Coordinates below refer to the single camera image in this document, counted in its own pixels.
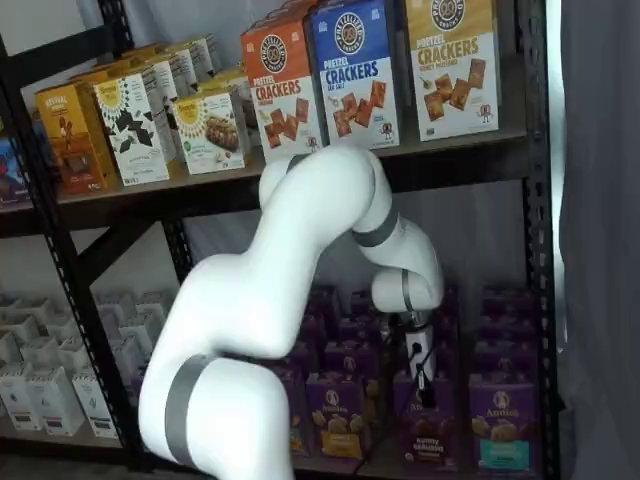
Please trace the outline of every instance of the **robotic arm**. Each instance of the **robotic arm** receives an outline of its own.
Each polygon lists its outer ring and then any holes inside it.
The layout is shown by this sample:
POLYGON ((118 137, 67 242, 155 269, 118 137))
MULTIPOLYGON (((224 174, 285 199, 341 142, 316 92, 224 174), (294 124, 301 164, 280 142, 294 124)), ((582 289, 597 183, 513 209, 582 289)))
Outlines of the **robotic arm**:
POLYGON ((184 282, 140 395, 147 447, 221 480, 293 479, 280 380, 221 355, 289 353, 320 254, 336 238, 352 230, 364 255, 384 267, 372 286, 380 311, 432 310, 443 296, 431 242, 393 209, 384 171, 370 152, 333 146, 302 161, 270 164, 260 204, 249 249, 207 258, 184 282))

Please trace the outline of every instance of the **white snack box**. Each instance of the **white snack box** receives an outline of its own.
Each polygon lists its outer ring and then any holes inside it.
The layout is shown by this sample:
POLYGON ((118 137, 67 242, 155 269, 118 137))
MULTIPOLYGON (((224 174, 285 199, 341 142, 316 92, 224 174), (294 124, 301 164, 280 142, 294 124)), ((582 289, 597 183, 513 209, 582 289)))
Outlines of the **white snack box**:
POLYGON ((22 355, 11 332, 0 332, 0 360, 6 364, 22 362, 22 355))
POLYGON ((27 388, 33 372, 29 362, 13 363, 0 370, 0 397, 17 431, 42 430, 42 419, 27 388))
POLYGON ((38 334, 36 318, 30 313, 12 313, 0 320, 0 332, 13 333, 18 346, 35 340, 38 334))
POLYGON ((66 338, 80 336, 78 323, 70 312, 63 315, 56 315, 53 320, 47 324, 47 333, 60 343, 66 338))
POLYGON ((84 415, 64 368, 37 370, 27 376, 27 388, 49 435, 72 437, 84 415))
POLYGON ((60 363, 69 375, 91 366, 87 349, 80 337, 69 337, 58 348, 60 363))
POLYGON ((118 439, 109 408, 104 401, 100 384, 92 368, 87 368, 73 376, 73 388, 78 395, 85 415, 96 437, 118 439))
POLYGON ((30 313, 39 325, 46 326, 55 317, 53 301, 48 297, 23 298, 16 304, 16 313, 30 313))
POLYGON ((38 337, 20 347, 25 362, 31 362, 38 369, 60 366, 58 342, 53 337, 38 337))
POLYGON ((111 313, 115 315, 118 324, 122 324, 138 314, 133 295, 129 292, 98 295, 96 305, 100 314, 111 313))
POLYGON ((120 326, 120 335, 134 335, 145 360, 151 358, 156 342, 160 337, 162 326, 153 312, 142 312, 120 326))
POLYGON ((121 340, 109 342, 111 351, 120 370, 122 382, 129 386, 132 378, 138 374, 138 369, 144 365, 144 355, 138 346, 135 336, 129 335, 121 340))
POLYGON ((156 317, 164 323, 169 316, 169 310, 171 310, 171 304, 173 303, 173 295, 169 290, 161 290, 157 292, 145 292, 136 302, 136 309, 138 313, 144 313, 147 311, 156 314, 156 317))

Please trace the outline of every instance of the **black metal shelf frame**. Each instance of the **black metal shelf frame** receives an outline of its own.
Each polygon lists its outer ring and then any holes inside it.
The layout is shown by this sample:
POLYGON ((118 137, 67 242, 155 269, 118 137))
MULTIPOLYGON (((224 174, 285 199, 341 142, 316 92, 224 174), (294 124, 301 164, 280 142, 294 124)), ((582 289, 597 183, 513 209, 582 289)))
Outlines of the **black metal shelf frame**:
MULTIPOLYGON (((147 214, 125 216, 124 222, 111 227, 87 250, 78 254, 70 235, 70 229, 77 228, 77 226, 69 223, 70 218, 62 213, 56 202, 55 192, 47 179, 44 159, 41 158, 36 139, 31 131, 30 117, 20 94, 20 88, 23 86, 64 71, 73 65, 109 52, 117 57, 124 50, 133 47, 132 35, 122 0, 98 0, 98 3, 104 19, 102 27, 12 57, 7 56, 4 45, 0 41, 0 116, 5 120, 6 128, 12 138, 12 145, 34 204, 33 211, 30 211, 28 215, 25 215, 24 211, 2 215, 5 219, 12 219, 10 223, 13 225, 13 230, 8 232, 9 234, 15 235, 16 232, 20 233, 21 231, 33 233, 37 223, 39 231, 45 236, 118 429, 123 445, 124 455, 122 458, 126 458, 129 465, 136 468, 168 466, 156 457, 144 452, 138 431, 137 416, 127 398, 107 337, 102 328, 98 327, 100 320, 89 287, 109 265, 149 229, 152 222, 158 219, 162 220, 178 279, 180 282, 184 281, 193 267, 193 259, 182 218, 204 213, 220 213, 212 211, 210 207, 202 207, 204 202, 216 204, 210 196, 213 189, 210 186, 196 185, 187 189, 177 189, 170 193, 165 192, 165 200, 176 198, 176 196, 186 196, 189 200, 182 201, 181 204, 192 205, 192 207, 180 211, 167 211, 164 215, 158 210, 157 205, 153 205, 155 194, 141 197, 142 200, 138 199, 136 202, 136 209, 149 209, 147 214), (33 62, 38 62, 38 69, 30 68, 33 62)), ((537 294, 540 311, 540 321, 537 328, 540 372, 539 411, 541 413, 543 460, 541 473, 545 479, 558 479, 560 478, 558 435, 560 403, 557 396, 556 371, 546 10, 544 0, 514 0, 514 3, 518 11, 518 33, 525 60, 527 130, 526 139, 522 142, 518 141, 514 145, 518 151, 525 151, 528 164, 525 165, 525 168, 519 164, 517 169, 510 173, 512 176, 509 179, 523 178, 527 275, 530 287, 537 294)), ((492 152, 496 153, 497 150, 491 144, 473 148, 484 149, 483 151, 487 153, 488 158, 499 158, 498 162, 500 163, 474 165, 473 169, 465 173, 466 177, 462 178, 463 181, 471 183, 507 179, 501 176, 506 165, 506 160, 502 158, 504 150, 500 152, 502 155, 494 155, 492 152)), ((457 151, 443 152, 440 162, 455 161, 462 155, 464 155, 463 152, 457 151)), ((401 186, 398 191, 461 184, 459 183, 460 179, 451 178, 446 170, 437 170, 437 167, 431 167, 436 168, 432 171, 441 172, 441 177, 436 176, 435 179, 429 178, 428 180, 420 179, 419 177, 425 176, 428 168, 427 170, 416 168, 416 162, 412 162, 411 165, 412 167, 408 168, 406 163, 404 166, 401 162, 390 163, 387 173, 390 175, 392 183, 397 182, 401 186)), ((220 192, 221 197, 226 197, 239 185, 242 186, 242 191, 249 192, 251 195, 244 198, 234 196, 233 198, 237 200, 227 202, 229 206, 222 211, 246 210, 257 207, 255 178, 221 182, 215 186, 215 190, 220 192)), ((126 203, 127 197, 122 197, 121 201, 126 203)), ((89 212, 90 210, 87 208, 91 209, 96 206, 99 206, 99 202, 84 207, 80 202, 71 209, 77 208, 78 213, 75 216, 80 217, 81 212, 89 212)), ((112 217, 107 212, 101 218, 100 221, 104 222, 105 219, 112 217)), ((2 234, 3 229, 0 225, 0 236, 2 234)), ((3 443, 5 442, 0 439, 0 447, 3 446, 3 443)), ((78 453, 78 450, 74 450, 75 453, 69 455, 63 454, 63 450, 63 448, 52 449, 56 455, 84 458, 78 453)), ((109 460, 105 456, 104 461, 112 462, 113 458, 109 460)), ((297 473, 297 478, 311 480, 320 477, 349 478, 348 475, 340 474, 306 471, 297 473)))

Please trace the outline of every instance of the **cardboard box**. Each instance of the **cardboard box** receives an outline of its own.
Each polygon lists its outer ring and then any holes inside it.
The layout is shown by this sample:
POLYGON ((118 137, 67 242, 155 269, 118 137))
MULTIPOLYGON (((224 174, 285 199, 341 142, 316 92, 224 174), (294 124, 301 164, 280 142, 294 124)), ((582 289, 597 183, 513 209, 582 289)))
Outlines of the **cardboard box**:
POLYGON ((499 128, 492 4, 406 0, 421 140, 499 128))
POLYGON ((393 8, 387 5, 387 0, 344 0, 313 14, 331 143, 366 149, 400 145, 393 8))
POLYGON ((92 87, 74 82, 36 94, 54 162, 68 193, 109 190, 118 185, 92 87))
POLYGON ((87 349, 80 337, 66 338, 58 348, 58 359, 70 376, 91 366, 87 349))
POLYGON ((276 16, 241 37, 267 162, 327 145, 307 10, 276 16))
POLYGON ((128 70, 95 86, 125 186, 169 180, 180 162, 154 69, 128 70))
POLYGON ((49 435, 72 437, 84 415, 64 368, 37 370, 27 377, 27 388, 49 435))
POLYGON ((362 380, 337 372, 312 373, 307 380, 311 418, 324 455, 361 459, 371 434, 362 380))
POLYGON ((20 347, 20 353, 36 370, 60 365, 58 342, 53 337, 38 337, 20 347))
POLYGON ((27 376, 33 372, 29 362, 13 363, 0 369, 0 397, 15 429, 42 430, 42 419, 27 389, 27 376))
POLYGON ((78 395, 93 434, 100 438, 118 439, 118 432, 111 420, 111 413, 92 368, 82 370, 73 376, 73 388, 78 395))
POLYGON ((251 144, 237 89, 180 99, 173 111, 190 174, 245 167, 251 144))

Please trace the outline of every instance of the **metal shelving unit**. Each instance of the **metal shelving unit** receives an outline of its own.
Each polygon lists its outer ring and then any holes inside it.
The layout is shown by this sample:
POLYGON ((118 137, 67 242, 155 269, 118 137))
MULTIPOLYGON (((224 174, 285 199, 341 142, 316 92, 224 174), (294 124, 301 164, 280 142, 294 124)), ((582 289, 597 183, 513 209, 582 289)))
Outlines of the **metal shelving unit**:
MULTIPOLYGON (((421 143, 411 113, 401 147, 377 152, 394 192, 521 180, 525 218, 528 281, 537 294, 540 321, 539 411, 542 471, 545 479, 560 478, 553 245, 550 196, 546 22, 544 0, 514 0, 518 13, 520 54, 503 63, 504 119, 498 132, 421 143)), ((0 42, 0 116, 12 137, 33 205, 0 210, 0 238, 45 236, 82 337, 95 365, 122 448, 77 445, 51 448, 31 440, 3 440, 0 451, 49 454, 94 461, 121 461, 134 468, 173 465, 144 452, 137 415, 130 405, 102 330, 90 285, 156 221, 161 221, 174 266, 183 281, 193 266, 182 219, 196 215, 250 210, 258 207, 258 179, 264 168, 259 149, 246 169, 217 174, 184 175, 167 182, 128 187, 99 195, 56 197, 44 159, 31 132, 31 121, 20 89, 91 58, 115 56, 133 46, 121 0, 98 0, 104 26, 7 56, 0 42), (79 254, 70 232, 110 227, 79 254)), ((347 468, 322 459, 299 461, 298 478, 350 478, 347 468), (318 470, 333 469, 333 473, 318 470)), ((361 471, 369 478, 416 478, 373 461, 361 471)))

